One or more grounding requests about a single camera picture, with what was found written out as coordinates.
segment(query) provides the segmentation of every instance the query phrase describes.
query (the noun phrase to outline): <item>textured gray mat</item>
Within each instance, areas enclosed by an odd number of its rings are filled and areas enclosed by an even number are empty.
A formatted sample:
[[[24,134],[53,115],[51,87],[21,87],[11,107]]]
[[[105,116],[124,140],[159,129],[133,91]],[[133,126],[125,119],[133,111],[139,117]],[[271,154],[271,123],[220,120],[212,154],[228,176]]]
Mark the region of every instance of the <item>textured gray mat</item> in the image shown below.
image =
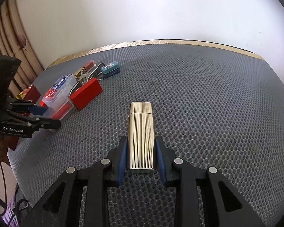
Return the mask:
[[[53,66],[35,85],[43,95],[89,59],[116,60],[121,73],[101,81],[103,93],[60,130],[37,132],[9,152],[32,204],[68,166],[81,169],[104,158],[127,132],[130,103],[149,101],[156,134],[177,156],[219,168],[267,226],[282,217],[284,86],[265,61],[202,46],[134,46]],[[126,173],[108,198],[112,226],[173,226],[175,190],[164,188],[158,174]]]

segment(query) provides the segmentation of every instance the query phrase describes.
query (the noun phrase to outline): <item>ribbed metal lighter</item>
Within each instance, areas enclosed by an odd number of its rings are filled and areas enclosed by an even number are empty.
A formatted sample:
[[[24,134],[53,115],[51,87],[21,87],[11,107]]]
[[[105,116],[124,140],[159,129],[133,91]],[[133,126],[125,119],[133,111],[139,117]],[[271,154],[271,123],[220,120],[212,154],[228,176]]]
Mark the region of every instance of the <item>ribbed metal lighter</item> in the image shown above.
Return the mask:
[[[152,104],[132,102],[130,104],[127,169],[155,170],[156,148]]]

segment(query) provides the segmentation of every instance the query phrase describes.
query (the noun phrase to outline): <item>curtain fold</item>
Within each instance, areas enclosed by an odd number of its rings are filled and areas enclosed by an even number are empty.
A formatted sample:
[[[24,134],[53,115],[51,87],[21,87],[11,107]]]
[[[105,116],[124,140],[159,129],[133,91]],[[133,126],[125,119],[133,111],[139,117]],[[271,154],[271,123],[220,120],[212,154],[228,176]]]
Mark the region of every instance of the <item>curtain fold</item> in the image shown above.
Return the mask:
[[[21,65],[9,86],[16,96],[31,85],[43,71],[25,34],[16,0],[5,0],[0,7],[0,56],[8,55],[21,60]]]

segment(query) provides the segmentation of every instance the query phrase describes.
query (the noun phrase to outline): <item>transparent plastic container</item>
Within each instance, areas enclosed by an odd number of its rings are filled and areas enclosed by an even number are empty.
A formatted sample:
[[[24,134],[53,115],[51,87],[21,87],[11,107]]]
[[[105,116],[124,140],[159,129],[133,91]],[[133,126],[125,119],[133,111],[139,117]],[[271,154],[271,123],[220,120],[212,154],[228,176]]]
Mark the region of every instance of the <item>transparent plastic container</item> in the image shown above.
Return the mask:
[[[43,114],[44,117],[61,120],[74,109],[73,103],[69,100],[69,92],[76,83],[73,74],[62,76],[55,82],[42,99],[48,107]]]

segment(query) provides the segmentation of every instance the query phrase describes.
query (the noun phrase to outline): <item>round metal pin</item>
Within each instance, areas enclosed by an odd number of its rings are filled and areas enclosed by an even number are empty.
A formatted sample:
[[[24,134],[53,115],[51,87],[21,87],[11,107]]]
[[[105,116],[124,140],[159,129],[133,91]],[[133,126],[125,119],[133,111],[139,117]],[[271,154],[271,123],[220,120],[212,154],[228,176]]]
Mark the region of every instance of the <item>round metal pin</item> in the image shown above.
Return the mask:
[[[209,171],[210,173],[217,173],[218,170],[217,170],[217,168],[211,166],[210,168],[208,168],[208,171]]]
[[[181,158],[175,158],[175,159],[173,160],[173,162],[175,162],[175,163],[178,164],[178,165],[181,165],[181,164],[183,163],[183,160],[182,160]]]
[[[109,162],[110,162],[109,159],[102,159],[102,160],[101,160],[101,164],[102,164],[102,165],[107,165],[107,164],[109,164]]]
[[[69,173],[69,174],[72,174],[73,172],[75,172],[75,168],[71,166],[71,167],[66,169],[66,172]]]

